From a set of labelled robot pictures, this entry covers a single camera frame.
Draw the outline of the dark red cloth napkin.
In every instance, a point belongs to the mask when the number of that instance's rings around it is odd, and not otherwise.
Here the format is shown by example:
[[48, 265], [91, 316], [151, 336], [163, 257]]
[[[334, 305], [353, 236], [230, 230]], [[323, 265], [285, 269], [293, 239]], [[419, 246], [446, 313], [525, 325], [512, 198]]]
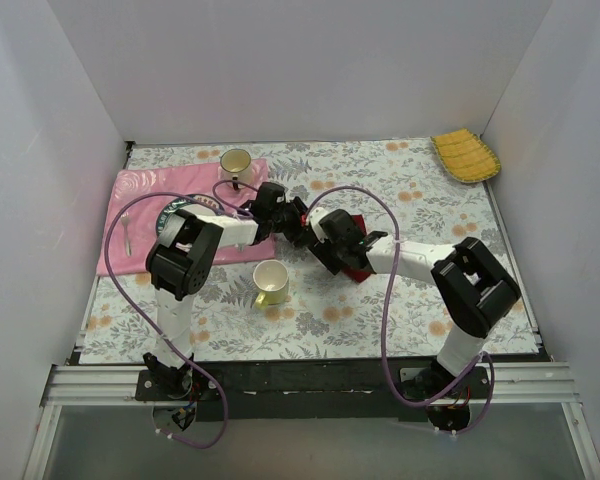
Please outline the dark red cloth napkin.
[[373, 274], [367, 252], [377, 241], [376, 232], [368, 233], [361, 215], [347, 215], [344, 236], [340, 241], [344, 273], [357, 283], [364, 282]]

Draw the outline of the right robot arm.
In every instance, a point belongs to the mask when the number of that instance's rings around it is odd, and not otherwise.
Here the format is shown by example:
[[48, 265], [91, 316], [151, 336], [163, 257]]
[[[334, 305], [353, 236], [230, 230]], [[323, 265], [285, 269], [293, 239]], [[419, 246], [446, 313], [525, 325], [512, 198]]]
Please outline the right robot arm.
[[[518, 283], [484, 243], [467, 237], [455, 245], [435, 245], [401, 240], [398, 232], [365, 234], [342, 209], [318, 208], [303, 223], [316, 237], [314, 252], [323, 263], [337, 271], [389, 276], [380, 349], [392, 393], [407, 406], [424, 407], [466, 389], [468, 373], [486, 357], [489, 334], [521, 298]], [[453, 321], [436, 358], [407, 384], [394, 382], [387, 359], [389, 303], [397, 276], [436, 286]]]

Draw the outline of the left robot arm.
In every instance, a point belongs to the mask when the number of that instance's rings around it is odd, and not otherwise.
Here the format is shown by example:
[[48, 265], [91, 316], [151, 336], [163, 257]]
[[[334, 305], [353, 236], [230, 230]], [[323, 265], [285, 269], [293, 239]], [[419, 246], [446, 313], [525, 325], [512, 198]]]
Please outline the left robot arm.
[[189, 200], [171, 214], [147, 256], [159, 333], [143, 361], [152, 380], [170, 399], [183, 399], [192, 390], [193, 377], [187, 366], [192, 358], [188, 341], [191, 309], [217, 251], [256, 246], [277, 233], [292, 242], [302, 238], [308, 211], [305, 203], [298, 197], [289, 200], [285, 188], [273, 182], [264, 182], [255, 191], [253, 199], [240, 204], [217, 197], [221, 209]]

